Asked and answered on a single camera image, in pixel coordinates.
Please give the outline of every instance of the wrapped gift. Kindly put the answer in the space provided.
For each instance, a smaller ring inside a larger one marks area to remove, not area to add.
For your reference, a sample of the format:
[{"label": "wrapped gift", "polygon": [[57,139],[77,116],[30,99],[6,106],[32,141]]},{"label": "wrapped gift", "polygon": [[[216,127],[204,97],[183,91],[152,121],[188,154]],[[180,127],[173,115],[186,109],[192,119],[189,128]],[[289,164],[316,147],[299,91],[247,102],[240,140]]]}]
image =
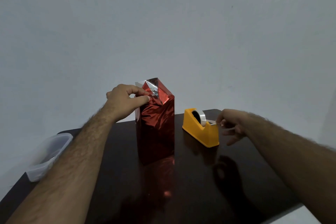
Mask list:
[{"label": "wrapped gift", "polygon": [[150,93],[135,111],[138,155],[145,165],[174,154],[174,95],[158,78],[136,82]]}]

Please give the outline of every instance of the clear plastic container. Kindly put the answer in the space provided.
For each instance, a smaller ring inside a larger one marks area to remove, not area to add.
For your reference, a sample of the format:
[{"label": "clear plastic container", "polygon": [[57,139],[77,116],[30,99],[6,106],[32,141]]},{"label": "clear plastic container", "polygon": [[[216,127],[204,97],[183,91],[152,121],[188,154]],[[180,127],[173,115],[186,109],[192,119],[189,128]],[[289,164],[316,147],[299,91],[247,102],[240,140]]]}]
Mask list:
[{"label": "clear plastic container", "polygon": [[63,133],[44,140],[31,155],[30,166],[26,170],[28,179],[31,182],[42,179],[72,141],[72,138],[71,134]]}]

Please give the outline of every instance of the gift box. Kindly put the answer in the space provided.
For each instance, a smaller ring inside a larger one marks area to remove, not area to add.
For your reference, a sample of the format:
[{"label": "gift box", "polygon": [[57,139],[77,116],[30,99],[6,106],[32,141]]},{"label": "gift box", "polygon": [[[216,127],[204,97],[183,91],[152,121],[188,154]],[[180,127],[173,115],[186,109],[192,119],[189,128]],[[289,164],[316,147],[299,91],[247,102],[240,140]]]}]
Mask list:
[{"label": "gift box", "polygon": [[146,165],[174,154],[174,95],[158,78],[136,82],[150,100],[135,111],[138,156]]}]

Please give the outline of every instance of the tape dispenser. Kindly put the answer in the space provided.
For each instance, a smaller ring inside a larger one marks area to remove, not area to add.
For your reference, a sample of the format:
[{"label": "tape dispenser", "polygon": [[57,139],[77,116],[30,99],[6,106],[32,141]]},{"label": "tape dispenser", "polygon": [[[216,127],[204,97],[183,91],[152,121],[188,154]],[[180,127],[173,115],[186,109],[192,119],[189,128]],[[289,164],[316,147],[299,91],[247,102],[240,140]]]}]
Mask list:
[{"label": "tape dispenser", "polygon": [[196,108],[184,110],[182,128],[205,147],[210,148],[219,145],[216,122],[207,120],[204,112],[198,111]]}]

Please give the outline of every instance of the adhesive tape strip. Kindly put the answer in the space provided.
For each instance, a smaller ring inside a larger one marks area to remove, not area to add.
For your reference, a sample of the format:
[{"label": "adhesive tape strip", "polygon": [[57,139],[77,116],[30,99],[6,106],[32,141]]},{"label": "adhesive tape strip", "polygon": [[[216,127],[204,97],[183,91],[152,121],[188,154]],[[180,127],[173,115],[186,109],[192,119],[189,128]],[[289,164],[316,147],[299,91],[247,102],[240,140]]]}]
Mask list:
[{"label": "adhesive tape strip", "polygon": [[207,123],[207,118],[205,117],[204,112],[194,110],[191,113],[196,118],[196,120],[201,124],[201,126],[205,127],[205,124]]}]

